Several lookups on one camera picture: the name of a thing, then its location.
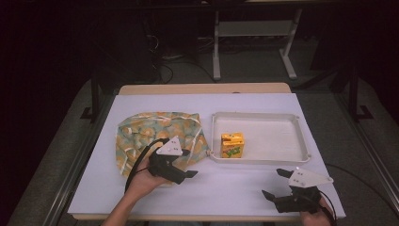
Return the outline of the white metal stand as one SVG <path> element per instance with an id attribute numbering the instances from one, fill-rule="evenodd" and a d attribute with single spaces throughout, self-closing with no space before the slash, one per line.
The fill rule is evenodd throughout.
<path id="1" fill-rule="evenodd" d="M 227 37 L 286 37 L 286 45 L 279 50 L 280 58 L 284 64 L 288 77 L 292 80 L 297 79 L 295 69 L 289 58 L 289 53 L 295 39 L 302 9 L 295 11 L 292 20 L 278 21 L 238 21 L 220 22 L 219 12 L 215 13 L 214 26 L 214 51 L 213 51 L 213 78 L 221 79 L 220 60 L 219 60 L 219 39 Z"/>

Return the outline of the yellow juice carton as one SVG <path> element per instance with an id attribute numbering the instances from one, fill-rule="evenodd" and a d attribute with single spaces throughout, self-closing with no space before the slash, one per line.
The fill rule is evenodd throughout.
<path id="1" fill-rule="evenodd" d="M 242 133 L 224 133 L 221 135 L 220 156 L 222 158 L 241 158 L 245 140 Z"/>

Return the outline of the white plastic tray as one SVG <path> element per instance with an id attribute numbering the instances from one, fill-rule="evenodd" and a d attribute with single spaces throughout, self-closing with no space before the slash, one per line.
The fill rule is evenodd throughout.
<path id="1" fill-rule="evenodd" d="M 222 158 L 221 135 L 242 133 L 241 157 Z M 217 112 L 210 156 L 223 164 L 302 165 L 311 159 L 301 119 L 294 114 Z"/>

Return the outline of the white table cover sheet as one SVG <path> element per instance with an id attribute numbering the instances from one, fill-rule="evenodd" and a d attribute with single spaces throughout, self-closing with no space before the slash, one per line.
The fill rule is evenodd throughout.
<path id="1" fill-rule="evenodd" d="M 119 95 L 77 187 L 69 214 L 75 218 L 103 219 L 124 193 L 126 180 L 116 163 L 116 133 L 120 122 L 142 112 L 198 113 L 206 140 L 212 147 L 213 116 L 217 112 L 283 113 L 301 119 L 311 159 L 302 165 L 223 164 L 211 156 L 192 165 L 197 175 L 179 185 L 155 189 L 138 202 L 132 217 L 142 220 L 289 221 L 296 213 L 281 214 L 263 190 L 283 197 L 290 194 L 288 179 L 277 169 L 301 168 L 328 175 L 301 106 L 293 93 Z"/>

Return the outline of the person's left hand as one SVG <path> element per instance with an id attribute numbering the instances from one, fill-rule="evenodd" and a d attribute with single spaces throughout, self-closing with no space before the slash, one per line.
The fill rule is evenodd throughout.
<path id="1" fill-rule="evenodd" d="M 148 158 L 144 159 L 137 168 L 137 173 L 133 177 L 131 183 L 125 192 L 125 197 L 130 202 L 137 202 L 139 199 L 150 194 L 155 188 L 164 184 L 167 180 L 153 176 L 148 171 L 150 161 Z"/>

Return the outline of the person's right hand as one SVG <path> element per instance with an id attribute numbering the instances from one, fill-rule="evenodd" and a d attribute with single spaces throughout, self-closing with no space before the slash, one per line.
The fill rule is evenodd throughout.
<path id="1" fill-rule="evenodd" d="M 323 210 L 318 210 L 314 214 L 301 212 L 300 218 L 303 226 L 331 226 L 330 219 Z"/>

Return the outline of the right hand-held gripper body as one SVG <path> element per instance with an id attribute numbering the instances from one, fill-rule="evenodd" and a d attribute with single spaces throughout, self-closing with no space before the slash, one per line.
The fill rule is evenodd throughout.
<path id="1" fill-rule="evenodd" d="M 275 206 L 279 213 L 309 212 L 316 213 L 320 208 L 320 185 L 332 184 L 334 180 L 325 175 L 307 169 L 296 168 L 288 179 L 288 186 L 292 193 L 289 196 L 275 199 Z"/>

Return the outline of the patterned orange green drawstring bag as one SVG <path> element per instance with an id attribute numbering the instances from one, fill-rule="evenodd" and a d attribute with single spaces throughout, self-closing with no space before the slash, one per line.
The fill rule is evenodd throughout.
<path id="1" fill-rule="evenodd" d="M 116 133 L 116 161 L 120 174 L 128 177 L 144 149 L 159 138 L 178 137 L 181 147 L 190 152 L 173 162 L 180 170 L 207 156 L 210 148 L 198 113 L 144 112 L 122 121 Z"/>

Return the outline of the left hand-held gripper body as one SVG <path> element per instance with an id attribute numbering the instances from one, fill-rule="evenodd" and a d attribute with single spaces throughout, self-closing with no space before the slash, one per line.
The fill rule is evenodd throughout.
<path id="1" fill-rule="evenodd" d="M 153 176 L 162 177 L 179 185 L 185 179 L 185 171 L 176 168 L 173 162 L 182 156 L 182 146 L 178 137 L 173 137 L 157 148 L 150 156 L 148 171 Z"/>

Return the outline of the metal frame rail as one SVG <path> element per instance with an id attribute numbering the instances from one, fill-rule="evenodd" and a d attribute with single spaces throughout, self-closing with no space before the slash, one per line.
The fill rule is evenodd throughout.
<path id="1" fill-rule="evenodd" d="M 376 174 L 393 204 L 393 208 L 396 212 L 399 212 L 399 184 L 394 180 L 393 174 L 381 158 L 379 150 L 361 126 L 362 121 L 373 120 L 374 116 L 366 105 L 356 106 L 355 111 L 352 111 L 351 104 L 345 100 L 342 94 L 335 93 L 334 99 L 369 156 Z"/>
<path id="2" fill-rule="evenodd" d="M 87 119 L 82 116 L 90 112 L 88 105 L 94 101 L 85 97 L 74 100 L 71 111 L 61 123 L 45 159 L 46 178 L 48 181 L 54 179 L 55 194 L 50 200 L 41 226 L 57 226 L 65 208 L 69 206 L 70 198 L 85 170 L 114 99 L 114 95 L 102 96 L 96 104 L 99 107 L 96 116 Z"/>

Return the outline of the black metal stand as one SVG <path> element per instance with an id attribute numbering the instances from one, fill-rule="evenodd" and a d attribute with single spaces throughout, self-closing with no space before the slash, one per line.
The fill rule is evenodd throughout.
<path id="1" fill-rule="evenodd" d="M 358 105 L 359 73 L 355 66 L 351 67 L 349 76 L 348 112 L 355 122 L 370 120 L 373 115 L 366 105 Z"/>
<path id="2" fill-rule="evenodd" d="M 81 114 L 81 119 L 94 123 L 100 112 L 100 87 L 96 78 L 90 80 L 91 107 L 86 107 Z"/>

